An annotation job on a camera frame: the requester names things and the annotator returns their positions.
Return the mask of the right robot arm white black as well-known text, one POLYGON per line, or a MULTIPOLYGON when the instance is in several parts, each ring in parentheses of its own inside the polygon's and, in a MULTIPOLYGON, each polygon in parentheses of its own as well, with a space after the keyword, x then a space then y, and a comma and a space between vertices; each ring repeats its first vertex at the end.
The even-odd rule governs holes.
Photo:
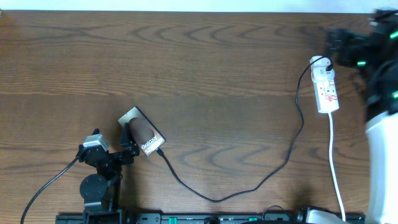
POLYGON ((377 9, 369 34, 327 33, 326 56, 354 68, 362 93, 369 145, 369 205, 365 223, 397 223, 397 10, 377 9))

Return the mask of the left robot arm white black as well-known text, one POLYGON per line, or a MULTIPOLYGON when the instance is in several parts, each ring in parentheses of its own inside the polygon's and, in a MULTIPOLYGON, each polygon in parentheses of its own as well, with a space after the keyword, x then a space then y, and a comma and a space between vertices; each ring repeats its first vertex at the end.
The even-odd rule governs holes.
POLYGON ((130 127, 124 124, 120 145, 123 151, 110 153, 109 144, 99 129, 88 136, 79 145, 77 159, 79 162, 96 169, 83 179, 80 184, 80 195, 84 200, 84 223, 133 223, 134 217, 128 210, 119 207, 123 166, 133 164, 134 157, 139 155, 139 148, 132 138, 130 127))

